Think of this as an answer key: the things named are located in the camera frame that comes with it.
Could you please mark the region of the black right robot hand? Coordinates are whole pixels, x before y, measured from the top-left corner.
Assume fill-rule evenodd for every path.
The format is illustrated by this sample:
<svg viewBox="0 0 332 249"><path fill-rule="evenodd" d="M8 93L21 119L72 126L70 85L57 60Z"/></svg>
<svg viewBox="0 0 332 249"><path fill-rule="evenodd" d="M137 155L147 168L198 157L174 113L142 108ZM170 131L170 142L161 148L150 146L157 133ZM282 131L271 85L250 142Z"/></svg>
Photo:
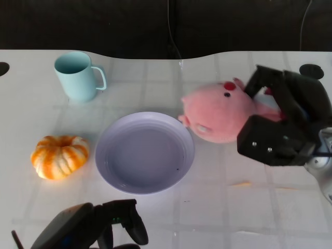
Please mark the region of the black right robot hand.
<svg viewBox="0 0 332 249"><path fill-rule="evenodd" d="M322 83L312 76L258 65L245 93L253 98L261 88L270 90L282 118L250 116L237 136L238 153L277 167L330 158L331 152L320 151L320 132L331 127L331 102Z"/></svg>

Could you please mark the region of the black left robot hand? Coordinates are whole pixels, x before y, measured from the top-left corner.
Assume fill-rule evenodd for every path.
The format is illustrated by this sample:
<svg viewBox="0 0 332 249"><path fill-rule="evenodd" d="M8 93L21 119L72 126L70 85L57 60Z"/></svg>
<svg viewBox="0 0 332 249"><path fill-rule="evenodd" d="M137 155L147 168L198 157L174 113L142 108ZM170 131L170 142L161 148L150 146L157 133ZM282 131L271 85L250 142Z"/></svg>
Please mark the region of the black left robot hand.
<svg viewBox="0 0 332 249"><path fill-rule="evenodd" d="M115 200L94 206L83 203L60 212L42 231L32 248L113 248L112 225L121 224L135 242L121 247L139 248L149 242L136 200Z"/></svg>

